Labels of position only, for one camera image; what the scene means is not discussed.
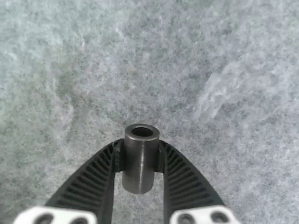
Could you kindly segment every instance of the cylinder top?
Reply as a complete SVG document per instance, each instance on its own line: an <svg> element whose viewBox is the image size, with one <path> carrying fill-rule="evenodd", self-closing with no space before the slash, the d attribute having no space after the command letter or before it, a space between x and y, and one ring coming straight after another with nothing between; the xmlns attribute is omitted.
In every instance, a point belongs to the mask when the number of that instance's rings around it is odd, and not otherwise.
<svg viewBox="0 0 299 224"><path fill-rule="evenodd" d="M130 125L125 130L125 137L136 141L153 141L159 139L159 136L158 129L145 124Z"/></svg>

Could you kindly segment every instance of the gray felt surface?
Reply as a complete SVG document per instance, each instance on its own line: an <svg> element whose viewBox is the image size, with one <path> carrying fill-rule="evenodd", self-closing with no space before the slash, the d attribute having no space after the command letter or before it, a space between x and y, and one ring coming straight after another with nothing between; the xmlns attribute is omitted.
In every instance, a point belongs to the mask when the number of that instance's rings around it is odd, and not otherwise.
<svg viewBox="0 0 299 224"><path fill-rule="evenodd" d="M298 0L5 0L0 223L147 123L244 224L299 223ZM116 176L113 224L163 222Z"/></svg>

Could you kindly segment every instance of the mounting hole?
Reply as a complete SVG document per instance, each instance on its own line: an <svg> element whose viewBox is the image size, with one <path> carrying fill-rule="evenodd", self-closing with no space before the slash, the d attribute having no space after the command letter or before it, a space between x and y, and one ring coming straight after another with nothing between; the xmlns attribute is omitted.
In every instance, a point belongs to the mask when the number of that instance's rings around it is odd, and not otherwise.
<svg viewBox="0 0 299 224"><path fill-rule="evenodd" d="M50 224L53 220L53 216L51 214L43 214L37 218L34 224Z"/></svg>
<svg viewBox="0 0 299 224"><path fill-rule="evenodd" d="M146 127L137 127L132 130L132 134L139 136L139 137L150 137L154 133L152 130Z"/></svg>
<svg viewBox="0 0 299 224"><path fill-rule="evenodd" d="M222 212L214 212L211 218L215 223L228 223L228 217Z"/></svg>
<svg viewBox="0 0 299 224"><path fill-rule="evenodd" d="M71 224L88 224L88 221L85 218L76 218Z"/></svg>
<svg viewBox="0 0 299 224"><path fill-rule="evenodd" d="M182 214L178 217L178 224L195 224L195 221L191 215Z"/></svg>

